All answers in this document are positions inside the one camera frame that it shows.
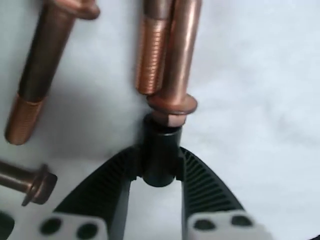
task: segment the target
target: threaded shaft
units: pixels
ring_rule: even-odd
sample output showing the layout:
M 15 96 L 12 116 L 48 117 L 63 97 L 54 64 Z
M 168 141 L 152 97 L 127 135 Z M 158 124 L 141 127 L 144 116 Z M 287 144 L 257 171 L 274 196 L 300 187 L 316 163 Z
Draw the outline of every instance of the threaded shaft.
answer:
M 30 138 L 44 101 L 28 102 L 16 96 L 5 130 L 6 140 L 22 145 Z
M 168 20 L 142 19 L 135 80 L 140 94 L 151 95 L 161 87 L 169 25 Z

